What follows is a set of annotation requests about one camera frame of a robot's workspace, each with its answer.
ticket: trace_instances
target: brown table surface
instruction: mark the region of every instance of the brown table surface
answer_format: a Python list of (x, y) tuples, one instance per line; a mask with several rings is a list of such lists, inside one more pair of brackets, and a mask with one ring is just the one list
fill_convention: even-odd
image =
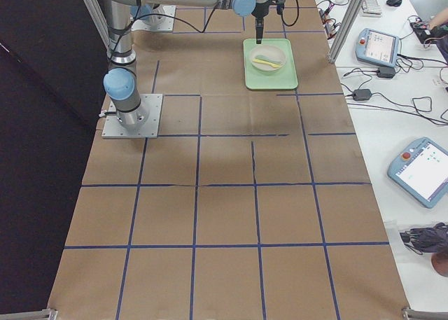
[[(265, 20), (265, 38), (291, 42), (297, 90), (246, 88), (252, 17), (134, 34), (139, 92), (164, 94), (160, 135), (103, 140), (99, 122), (48, 303), (58, 319), (401, 319), (326, 35), (299, 1), (294, 27)], [(210, 11), (176, 16), (202, 28)]]

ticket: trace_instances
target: green tray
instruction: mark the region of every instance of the green tray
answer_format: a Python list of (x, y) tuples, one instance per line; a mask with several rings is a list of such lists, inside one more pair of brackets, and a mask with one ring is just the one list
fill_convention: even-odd
[(276, 71), (256, 69), (249, 60), (249, 53), (256, 46), (255, 39), (246, 39), (244, 47), (244, 73), (246, 87), (252, 90), (292, 90), (299, 85), (291, 43), (288, 39), (263, 39), (262, 44), (273, 45), (282, 49), (286, 55), (285, 65)]

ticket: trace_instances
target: white table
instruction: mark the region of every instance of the white table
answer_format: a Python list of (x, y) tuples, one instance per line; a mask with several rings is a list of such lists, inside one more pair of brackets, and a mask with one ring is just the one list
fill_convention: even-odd
[[(358, 16), (336, 60), (341, 83), (352, 90), (358, 88), (368, 77), (362, 74), (351, 74), (347, 77), (343, 75), (354, 67), (373, 67), (371, 64), (359, 62), (354, 55), (355, 43), (362, 29), (376, 29), (399, 37), (404, 37), (412, 31), (407, 19), (416, 12), (410, 1), (403, 0), (398, 8), (387, 6), (385, 1), (378, 0), (383, 10), (381, 18)], [(330, 17), (340, 22), (346, 9), (346, 6), (336, 6)], [(423, 48), (415, 35), (402, 41), (401, 53), (443, 61), (435, 46)], [(374, 76), (363, 88), (381, 92), (395, 102), (409, 105), (413, 97), (429, 96), (433, 100), (433, 112), (430, 116), (439, 118), (440, 114), (448, 109), (448, 92), (445, 90), (448, 85), (440, 80), (440, 68), (436, 67), (441, 67), (441, 64), (427, 62), (425, 66), (421, 71), (399, 73), (392, 80)], [(442, 71), (442, 77), (448, 81), (448, 69)], [(344, 92), (346, 95), (350, 94), (345, 88)], [(366, 104), (400, 108), (378, 95), (374, 95)], [(349, 106), (349, 109), (409, 305), (419, 311), (448, 312), (448, 279), (435, 272), (430, 255), (418, 256), (406, 249), (398, 233), (412, 227), (434, 226), (437, 222), (447, 222), (448, 195), (433, 209), (427, 209), (387, 176), (392, 159), (415, 139), (429, 137), (442, 147), (448, 148), (448, 127), (437, 127), (422, 118), (398, 112), (361, 106)]]

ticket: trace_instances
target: keyboard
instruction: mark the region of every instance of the keyboard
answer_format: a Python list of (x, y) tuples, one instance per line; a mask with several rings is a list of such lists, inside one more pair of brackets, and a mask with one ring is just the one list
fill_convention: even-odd
[(381, 6), (378, 4), (378, 0), (364, 0), (362, 10), (362, 14), (365, 17), (379, 18), (383, 13)]

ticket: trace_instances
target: red button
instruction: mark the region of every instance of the red button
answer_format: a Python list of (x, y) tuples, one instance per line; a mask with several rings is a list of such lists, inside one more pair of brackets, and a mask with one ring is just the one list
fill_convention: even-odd
[(411, 153), (409, 153), (409, 152), (404, 152), (404, 153), (401, 155), (401, 158), (402, 158), (403, 160), (408, 160), (408, 159), (411, 158)]

